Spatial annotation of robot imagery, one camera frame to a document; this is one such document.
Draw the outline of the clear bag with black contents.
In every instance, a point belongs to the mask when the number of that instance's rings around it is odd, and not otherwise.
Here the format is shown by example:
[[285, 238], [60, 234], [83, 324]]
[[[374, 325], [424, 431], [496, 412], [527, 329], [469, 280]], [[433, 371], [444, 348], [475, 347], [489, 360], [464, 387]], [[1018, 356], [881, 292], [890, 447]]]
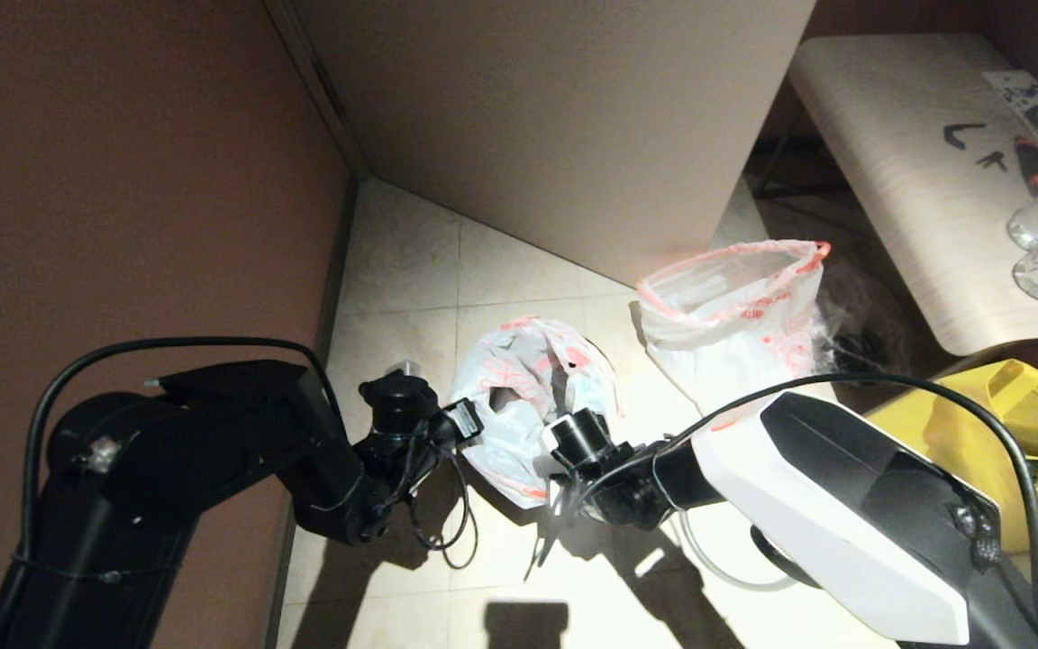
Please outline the clear bag with black contents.
[[897, 296], [853, 264], [825, 270], [812, 323], [818, 373], [911, 370], [911, 329]]

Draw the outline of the black cylindrical wrist motor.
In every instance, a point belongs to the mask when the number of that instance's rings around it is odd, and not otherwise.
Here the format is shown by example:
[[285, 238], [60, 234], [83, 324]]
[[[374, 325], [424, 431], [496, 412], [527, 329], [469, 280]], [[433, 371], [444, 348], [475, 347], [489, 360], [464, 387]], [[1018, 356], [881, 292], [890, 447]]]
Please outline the black cylindrical wrist motor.
[[358, 391], [371, 410], [371, 433], [387, 438], [416, 435], [440, 411], [429, 383], [402, 370], [360, 383]]

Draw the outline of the beige door panel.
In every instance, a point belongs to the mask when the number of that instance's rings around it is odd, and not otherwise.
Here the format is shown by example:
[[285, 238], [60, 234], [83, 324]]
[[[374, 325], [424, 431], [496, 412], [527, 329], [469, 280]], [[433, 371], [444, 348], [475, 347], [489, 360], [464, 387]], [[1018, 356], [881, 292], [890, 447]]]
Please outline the beige door panel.
[[291, 0], [368, 169], [632, 283], [707, 250], [816, 0]]

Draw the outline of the light wood grain table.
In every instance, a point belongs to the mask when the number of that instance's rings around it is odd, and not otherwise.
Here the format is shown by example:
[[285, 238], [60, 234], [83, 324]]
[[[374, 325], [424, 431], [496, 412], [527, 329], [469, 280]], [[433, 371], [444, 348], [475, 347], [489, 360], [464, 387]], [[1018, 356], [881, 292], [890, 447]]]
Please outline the light wood grain table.
[[[1030, 201], [1013, 151], [1025, 127], [981, 76], [1010, 63], [976, 33], [804, 40], [788, 70], [870, 224], [941, 348], [969, 357], [1038, 340], [1038, 300], [1014, 283], [1006, 222]], [[964, 132], [965, 151], [943, 127]], [[975, 163], [1006, 154], [1006, 173]]]

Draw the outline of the red black screwdriver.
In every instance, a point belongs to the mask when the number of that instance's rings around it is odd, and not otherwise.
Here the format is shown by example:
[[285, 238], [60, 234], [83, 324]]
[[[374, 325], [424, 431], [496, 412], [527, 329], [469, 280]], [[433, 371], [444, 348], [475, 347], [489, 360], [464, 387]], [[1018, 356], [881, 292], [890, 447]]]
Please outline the red black screwdriver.
[[1014, 152], [1029, 196], [1038, 197], [1038, 144], [1025, 135], [1016, 136]]

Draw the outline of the printed paper leaflet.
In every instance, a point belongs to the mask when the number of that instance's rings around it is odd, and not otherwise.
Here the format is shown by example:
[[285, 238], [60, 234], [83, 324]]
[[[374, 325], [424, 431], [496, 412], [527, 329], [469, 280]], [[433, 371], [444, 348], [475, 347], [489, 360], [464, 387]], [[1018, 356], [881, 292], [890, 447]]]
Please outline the printed paper leaflet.
[[1038, 79], [1022, 69], [983, 71], [981, 76], [1038, 141]]

